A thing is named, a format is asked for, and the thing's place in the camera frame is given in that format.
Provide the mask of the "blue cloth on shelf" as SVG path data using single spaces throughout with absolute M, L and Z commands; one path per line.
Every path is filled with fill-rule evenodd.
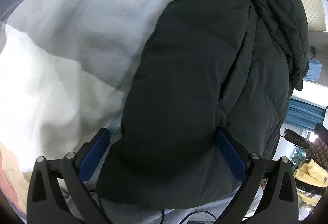
M 309 61 L 309 68 L 304 81 L 315 82 L 320 78 L 322 70 L 322 63 L 319 60 L 311 59 Z

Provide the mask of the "grey sweatpants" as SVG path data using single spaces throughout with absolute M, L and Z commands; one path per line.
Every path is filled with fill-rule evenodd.
M 202 206 L 165 210 L 146 210 L 136 205 L 99 200 L 98 195 L 94 192 L 91 193 L 91 196 L 113 223 L 213 223 L 236 196 L 237 191 L 234 190 L 231 194 Z

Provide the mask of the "black puffer jacket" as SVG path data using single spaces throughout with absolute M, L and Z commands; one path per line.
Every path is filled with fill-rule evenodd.
M 97 193 L 158 209 L 232 193 L 239 183 L 215 131 L 273 158 L 308 47 L 301 0 L 172 1 L 142 51 Z

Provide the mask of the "brown patterned garment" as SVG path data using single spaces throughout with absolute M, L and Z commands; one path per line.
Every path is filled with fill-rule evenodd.
M 305 151 L 308 160 L 313 159 L 320 166 L 327 167 L 327 145 L 320 137 L 311 142 L 293 130 L 285 129 L 283 138 Z

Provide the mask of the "blue curtain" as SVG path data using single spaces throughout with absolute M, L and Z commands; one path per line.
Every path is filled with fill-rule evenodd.
M 323 125 L 325 113 L 325 109 L 303 101 L 290 99 L 285 123 L 303 130 L 314 131 L 318 123 Z

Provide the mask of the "pastel patchwork bed quilt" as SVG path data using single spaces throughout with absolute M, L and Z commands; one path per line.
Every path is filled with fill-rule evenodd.
M 1 190 L 25 213 L 34 159 L 106 126 L 114 139 L 142 50 L 172 0 L 1 0 Z

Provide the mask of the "yellow jacket on rack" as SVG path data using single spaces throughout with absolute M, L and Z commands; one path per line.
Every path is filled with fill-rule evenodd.
M 294 172 L 294 178 L 312 186 L 327 187 L 327 171 L 313 159 L 301 164 Z

